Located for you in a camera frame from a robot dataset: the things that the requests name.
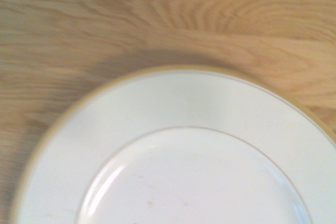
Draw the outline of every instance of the wooden surface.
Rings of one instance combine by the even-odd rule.
[[[292,95],[336,132],[336,0],[0,0],[0,219],[45,130],[99,85],[198,63]]]

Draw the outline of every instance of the gold line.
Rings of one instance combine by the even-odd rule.
[[[57,129],[64,123],[64,121],[69,118],[73,113],[79,110],[79,108],[89,99],[94,97],[96,94],[100,93],[103,90],[106,90],[107,88],[110,88],[111,86],[116,85],[117,83],[120,83],[125,80],[129,80],[134,77],[138,77],[140,75],[146,74],[146,73],[154,73],[154,72],[160,72],[160,71],[167,71],[167,70],[201,70],[201,71],[210,71],[214,73],[220,73],[225,74],[231,77],[236,77],[238,79],[243,79],[247,82],[251,82],[257,86],[260,86],[271,93],[276,94],[280,98],[284,99],[284,101],[287,101],[289,104],[292,105],[293,108],[296,108],[298,112],[300,112],[302,115],[304,115],[306,118],[310,119],[311,122],[314,123],[314,125],[322,132],[325,133],[328,139],[331,143],[334,144],[336,147],[336,135],[329,129],[321,119],[319,119],[313,112],[311,112],[308,108],[306,108],[304,105],[300,104],[295,99],[289,97],[288,95],[276,90],[275,88],[262,83],[261,81],[258,81],[246,74],[239,73],[233,70],[218,68],[218,67],[211,67],[211,66],[202,66],[202,65],[171,65],[171,66],[160,66],[160,67],[154,67],[154,68],[148,68],[136,71],[134,73],[126,74],[125,76],[116,78],[112,81],[107,82],[106,84],[102,85],[101,87],[95,89],[91,93],[87,94],[83,98],[81,98],[79,101],[77,101],[71,108],[69,108],[56,122],[47,130],[47,132],[43,135],[37,146],[35,147],[34,152],[32,153],[31,157],[29,158],[26,167],[22,173],[20,182],[18,184],[18,187],[16,189],[16,193],[14,196],[14,200],[11,207],[11,213],[9,216],[9,223],[15,224],[16,215],[18,211],[18,203],[21,200],[25,188],[25,184],[28,181],[28,175],[33,170],[33,166],[38,160],[38,156],[44,149],[44,147],[47,144],[47,140],[51,138],[51,136],[57,131]]]

